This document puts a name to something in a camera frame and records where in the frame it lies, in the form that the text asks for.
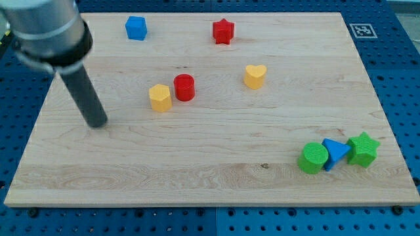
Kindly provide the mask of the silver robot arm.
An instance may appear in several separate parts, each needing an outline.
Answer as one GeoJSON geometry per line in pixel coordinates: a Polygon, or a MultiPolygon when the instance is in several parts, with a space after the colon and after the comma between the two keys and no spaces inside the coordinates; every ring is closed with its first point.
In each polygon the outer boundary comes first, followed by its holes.
{"type": "Polygon", "coordinates": [[[73,73],[92,48],[74,0],[1,0],[1,14],[16,37],[17,58],[32,69],[73,73]]]}

